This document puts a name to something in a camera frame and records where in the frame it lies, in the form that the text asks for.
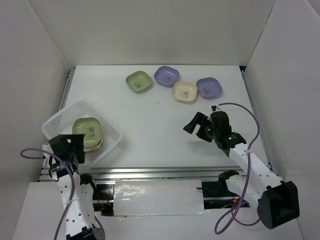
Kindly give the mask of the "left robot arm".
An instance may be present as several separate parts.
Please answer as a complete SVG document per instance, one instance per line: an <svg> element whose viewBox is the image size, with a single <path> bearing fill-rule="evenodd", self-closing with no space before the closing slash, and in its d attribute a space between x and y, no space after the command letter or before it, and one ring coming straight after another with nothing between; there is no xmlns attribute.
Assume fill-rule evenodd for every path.
<svg viewBox="0 0 320 240"><path fill-rule="evenodd" d="M92 175L79 173L85 162L84 134L60 134L50 139L49 175L57 184L64 207L58 226L65 223L67 240L104 240L105 231L94 213L99 193Z"/></svg>

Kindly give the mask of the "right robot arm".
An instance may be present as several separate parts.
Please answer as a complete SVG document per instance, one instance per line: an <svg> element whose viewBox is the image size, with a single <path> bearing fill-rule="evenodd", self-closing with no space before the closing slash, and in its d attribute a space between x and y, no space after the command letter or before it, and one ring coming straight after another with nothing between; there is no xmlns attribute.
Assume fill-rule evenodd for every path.
<svg viewBox="0 0 320 240"><path fill-rule="evenodd" d="M210 116L197 112L183 129L192 134L199 126L197 137L215 142L225 155L246 174L241 177L235 170L218 176L218 191L223 196L234 193L256 209L263 225L274 229L300 216L298 188L292 181L284 181L272 172L249 148L246 140L232 131L224 111Z"/></svg>

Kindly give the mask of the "white plastic bin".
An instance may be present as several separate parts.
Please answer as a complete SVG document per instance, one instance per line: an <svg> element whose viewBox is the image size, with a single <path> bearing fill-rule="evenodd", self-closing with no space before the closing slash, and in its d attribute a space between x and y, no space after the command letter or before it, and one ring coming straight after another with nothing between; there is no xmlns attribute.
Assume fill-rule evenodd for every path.
<svg viewBox="0 0 320 240"><path fill-rule="evenodd" d="M42 124L41 131L49 140L58 135L70 135L73 134L72 126L74 122L77 119L87 117L93 117L100 121L103 140L103 145L99 150L85 153L84 168L91 169L117 147L123 134L108 117L89 101L79 99L64 107Z"/></svg>

